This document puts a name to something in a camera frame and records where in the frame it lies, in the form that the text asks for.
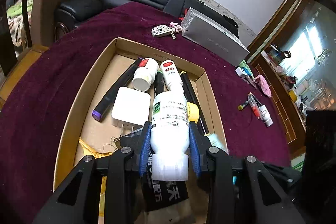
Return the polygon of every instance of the metal screw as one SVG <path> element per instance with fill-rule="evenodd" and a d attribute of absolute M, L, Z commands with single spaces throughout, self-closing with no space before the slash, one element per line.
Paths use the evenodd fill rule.
<path fill-rule="evenodd" d="M 219 151 L 219 149 L 218 149 L 218 147 L 216 147 L 216 146 L 211 146 L 211 147 L 209 148 L 209 151 L 210 151 L 211 153 L 213 153 L 213 154 L 216 154 L 216 153 Z"/>
<path fill-rule="evenodd" d="M 84 156 L 83 161 L 85 161 L 85 162 L 89 162 L 89 161 L 91 161 L 92 159 L 93 159 L 93 156 L 92 156 L 92 155 L 86 155 L 86 156 Z"/>
<path fill-rule="evenodd" d="M 121 152 L 122 152 L 122 153 L 127 154 L 127 153 L 129 153 L 130 151 L 131 151 L 131 148 L 130 148 L 129 146 L 124 146 L 124 147 L 121 148 Z"/>
<path fill-rule="evenodd" d="M 247 161 L 250 162 L 250 163 L 254 163 L 256 161 L 255 157 L 254 156 L 248 156 L 247 158 Z"/>

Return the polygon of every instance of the bedspread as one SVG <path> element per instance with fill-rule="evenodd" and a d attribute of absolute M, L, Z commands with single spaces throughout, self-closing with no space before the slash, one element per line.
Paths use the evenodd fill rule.
<path fill-rule="evenodd" d="M 31 223 L 52 194 L 58 143 L 72 102 L 86 74 L 115 37 L 131 39 L 177 55 L 206 69 L 231 155 L 254 155 L 289 165 L 289 152 L 271 99 L 236 75 L 235 68 L 181 34 L 154 38 L 151 29 L 180 20 L 131 2 L 83 23 L 29 68 L 0 113 L 1 223 Z M 253 92 L 273 119 L 266 128 L 251 108 L 237 106 Z"/>

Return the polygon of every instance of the blue gripper pad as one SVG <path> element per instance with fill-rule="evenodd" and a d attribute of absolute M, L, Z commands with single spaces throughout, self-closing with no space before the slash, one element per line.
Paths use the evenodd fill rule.
<path fill-rule="evenodd" d="M 139 174 L 141 177 L 146 171 L 147 160 L 148 160 L 149 152 L 151 150 L 151 129 L 152 129 L 152 124 L 149 123 L 149 126 L 147 127 L 145 140 L 143 142 L 142 150 L 140 153 Z"/>
<path fill-rule="evenodd" d="M 201 161 L 200 161 L 200 153 L 198 150 L 198 146 L 195 140 L 193 127 L 191 123 L 189 123 L 189 149 L 191 155 L 191 162 L 193 164 L 193 169 L 196 176 L 199 178 L 201 175 Z"/>

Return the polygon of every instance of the white charger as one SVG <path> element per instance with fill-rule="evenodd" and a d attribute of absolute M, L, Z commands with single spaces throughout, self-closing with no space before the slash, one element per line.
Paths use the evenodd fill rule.
<path fill-rule="evenodd" d="M 151 96 L 122 86 L 112 109 L 112 124 L 123 129 L 143 127 L 148 121 Z"/>

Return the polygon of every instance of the keychain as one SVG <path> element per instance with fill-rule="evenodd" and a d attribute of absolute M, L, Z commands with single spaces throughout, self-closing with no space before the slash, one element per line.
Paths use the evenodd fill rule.
<path fill-rule="evenodd" d="M 152 35 L 154 37 L 163 37 L 167 35 L 171 35 L 173 39 L 175 39 L 174 29 L 167 27 L 166 25 L 160 25 L 155 28 L 152 28 Z"/>

